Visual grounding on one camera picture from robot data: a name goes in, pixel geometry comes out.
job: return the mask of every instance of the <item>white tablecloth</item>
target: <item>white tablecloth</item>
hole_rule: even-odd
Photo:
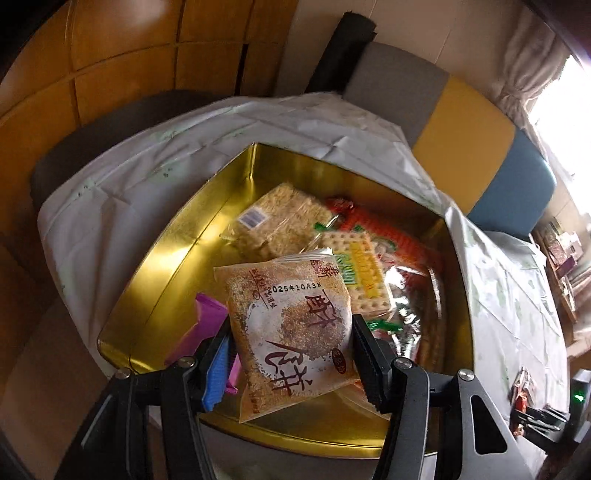
[[[467,288],[476,375],[497,408],[508,419],[521,365],[538,384],[538,405],[568,408],[566,348],[535,252],[508,249],[528,266],[514,263],[435,188],[399,127],[328,93],[231,98],[179,116],[102,154],[45,202],[38,227],[51,273],[105,372],[96,340],[143,256],[191,195],[253,142],[356,171],[445,218]],[[536,469],[542,452],[519,446]]]

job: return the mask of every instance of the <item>gray cushion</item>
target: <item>gray cushion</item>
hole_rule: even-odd
[[[449,74],[396,47],[372,42],[343,98],[399,125],[412,147],[427,124]]]

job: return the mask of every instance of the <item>packaged biscuit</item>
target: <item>packaged biscuit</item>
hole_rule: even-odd
[[[250,261],[266,261],[303,251],[316,237],[314,226],[335,217],[314,197],[282,183],[232,222],[222,234]]]
[[[247,381],[239,421],[353,383],[349,293],[336,259],[308,252],[215,269]]]
[[[350,200],[332,198],[326,204],[339,215],[340,231],[369,235],[392,294],[391,315],[376,324],[374,336],[387,340],[397,355],[440,370],[446,334],[441,255]]]
[[[367,233],[326,231],[318,246],[332,249],[349,290],[353,314],[373,319],[392,311],[392,294]]]

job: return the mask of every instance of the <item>bright window light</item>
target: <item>bright window light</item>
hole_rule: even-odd
[[[572,179],[581,213],[591,212],[591,79],[573,57],[537,99],[530,121]]]

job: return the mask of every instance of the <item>yellow cracker label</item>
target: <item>yellow cracker label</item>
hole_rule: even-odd
[[[359,276],[359,281],[365,290],[365,295],[369,299],[379,297],[380,294],[374,280],[376,265],[372,262],[371,257],[365,253],[363,245],[359,242],[351,242],[349,244],[349,251],[355,266],[355,272]]]

